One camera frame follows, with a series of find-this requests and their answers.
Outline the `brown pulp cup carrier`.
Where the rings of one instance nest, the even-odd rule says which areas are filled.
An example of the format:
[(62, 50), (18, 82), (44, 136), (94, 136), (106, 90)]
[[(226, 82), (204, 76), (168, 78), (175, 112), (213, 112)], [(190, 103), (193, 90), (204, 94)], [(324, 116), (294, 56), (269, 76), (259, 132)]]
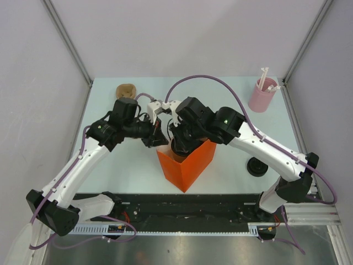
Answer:
[(124, 83), (118, 85), (116, 88), (116, 98), (120, 99), (122, 97), (135, 99), (136, 86), (132, 83)]

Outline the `brown paper cup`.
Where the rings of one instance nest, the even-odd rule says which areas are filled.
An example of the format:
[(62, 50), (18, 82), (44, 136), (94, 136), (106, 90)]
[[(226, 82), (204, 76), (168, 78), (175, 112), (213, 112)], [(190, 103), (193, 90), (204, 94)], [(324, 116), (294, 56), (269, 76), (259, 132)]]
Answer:
[(182, 163), (188, 157), (188, 155), (186, 155), (185, 153), (177, 153), (176, 152), (174, 138), (171, 139), (171, 141), (169, 143), (169, 147), (170, 147), (171, 158), (173, 160), (177, 161), (178, 163)]

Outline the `orange paper bag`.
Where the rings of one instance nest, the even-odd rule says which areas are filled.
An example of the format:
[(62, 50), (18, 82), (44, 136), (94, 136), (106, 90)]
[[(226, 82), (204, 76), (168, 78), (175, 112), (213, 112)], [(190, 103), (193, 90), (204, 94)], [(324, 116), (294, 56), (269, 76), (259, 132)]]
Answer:
[(216, 144), (207, 140), (194, 150), (182, 163), (170, 156), (169, 145), (157, 147), (157, 156), (165, 179), (185, 193), (212, 162)]

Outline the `stack of black lids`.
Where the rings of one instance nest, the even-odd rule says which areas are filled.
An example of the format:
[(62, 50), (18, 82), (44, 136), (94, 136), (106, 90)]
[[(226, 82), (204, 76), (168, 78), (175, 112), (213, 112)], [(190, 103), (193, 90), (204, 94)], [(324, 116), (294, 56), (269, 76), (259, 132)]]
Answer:
[(254, 177), (262, 177), (268, 171), (269, 167), (257, 158), (252, 157), (248, 160), (246, 168), (250, 175)]

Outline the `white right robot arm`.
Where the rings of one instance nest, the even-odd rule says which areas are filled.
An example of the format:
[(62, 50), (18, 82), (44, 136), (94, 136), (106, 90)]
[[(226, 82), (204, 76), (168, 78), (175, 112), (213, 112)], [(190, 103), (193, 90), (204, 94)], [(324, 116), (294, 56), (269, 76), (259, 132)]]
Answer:
[(245, 151), (280, 175), (260, 195), (254, 208), (258, 220), (268, 221), (285, 203), (301, 203), (306, 199), (312, 185), (313, 170), (319, 160), (316, 154), (293, 152), (267, 137), (243, 114), (230, 107), (213, 112), (197, 98), (188, 97), (182, 102), (166, 103), (165, 109), (173, 119), (170, 128), (174, 136), (174, 152), (186, 156), (199, 147), (203, 139), (208, 139)]

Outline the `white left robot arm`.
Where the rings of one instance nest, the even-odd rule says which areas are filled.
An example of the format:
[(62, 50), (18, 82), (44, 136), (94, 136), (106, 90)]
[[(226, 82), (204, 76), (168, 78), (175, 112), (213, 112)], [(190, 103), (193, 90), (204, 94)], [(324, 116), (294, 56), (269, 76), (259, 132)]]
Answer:
[(174, 114), (171, 104), (154, 100), (141, 112), (137, 100), (122, 97), (108, 111), (83, 130), (82, 142), (77, 153), (60, 173), (41, 190), (32, 189), (26, 201), (33, 213), (30, 223), (40, 221), (58, 236), (69, 234), (81, 220), (104, 215), (117, 220), (122, 207), (111, 193), (74, 200), (85, 179), (112, 150), (126, 138), (140, 139), (146, 147), (167, 144), (161, 130), (160, 113)]

